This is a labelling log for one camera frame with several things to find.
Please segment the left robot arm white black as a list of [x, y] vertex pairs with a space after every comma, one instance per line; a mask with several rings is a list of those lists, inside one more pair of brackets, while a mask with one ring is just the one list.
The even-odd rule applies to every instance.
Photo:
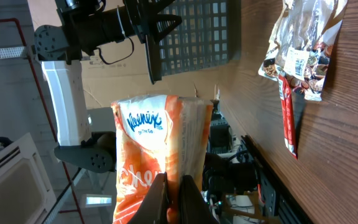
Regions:
[[101, 54], [101, 45], [120, 43], [132, 36], [145, 45], [151, 83], [161, 80], [157, 46], [182, 19], [163, 10], [174, 0], [125, 0], [105, 10], [105, 1], [56, 0], [61, 26], [43, 25], [34, 33], [34, 50], [45, 75], [57, 120], [55, 156], [95, 173], [116, 170], [114, 132], [91, 132], [82, 83], [81, 59]]

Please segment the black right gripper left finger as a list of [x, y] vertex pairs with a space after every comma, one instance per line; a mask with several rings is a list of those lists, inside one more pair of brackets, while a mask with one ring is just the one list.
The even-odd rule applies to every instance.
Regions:
[[168, 206], [167, 174], [159, 173], [128, 224], [167, 224]]

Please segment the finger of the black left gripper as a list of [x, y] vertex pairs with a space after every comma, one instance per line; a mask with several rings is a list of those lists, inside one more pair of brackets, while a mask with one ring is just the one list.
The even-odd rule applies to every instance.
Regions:
[[145, 44], [147, 38], [157, 44], [181, 24], [180, 16], [162, 13], [174, 2], [175, 0], [123, 0], [141, 44]]

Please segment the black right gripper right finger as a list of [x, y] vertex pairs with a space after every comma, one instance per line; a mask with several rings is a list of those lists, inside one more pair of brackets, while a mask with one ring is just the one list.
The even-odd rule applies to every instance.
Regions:
[[180, 224], [218, 224], [192, 176], [184, 175], [179, 191]]

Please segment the orange tissue pack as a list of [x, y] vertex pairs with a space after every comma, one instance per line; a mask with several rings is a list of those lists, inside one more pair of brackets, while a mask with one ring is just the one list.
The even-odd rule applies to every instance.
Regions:
[[201, 190], [213, 112], [211, 101], [176, 95], [144, 95], [111, 105], [116, 125], [117, 197], [114, 223], [128, 223], [158, 174], [166, 174], [168, 220], [179, 221], [184, 175]]

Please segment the beige snack pouch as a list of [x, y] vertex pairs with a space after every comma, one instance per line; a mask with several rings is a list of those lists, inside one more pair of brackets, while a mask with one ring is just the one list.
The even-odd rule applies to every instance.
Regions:
[[309, 101], [321, 101], [332, 50], [347, 0], [283, 0], [258, 74], [281, 75]]

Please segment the red stick snack packet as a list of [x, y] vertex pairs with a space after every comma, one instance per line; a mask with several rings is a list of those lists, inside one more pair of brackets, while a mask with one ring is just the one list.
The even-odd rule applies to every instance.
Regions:
[[282, 106], [285, 145], [292, 156], [298, 159], [291, 89], [288, 80], [282, 75], [278, 76], [278, 85]]

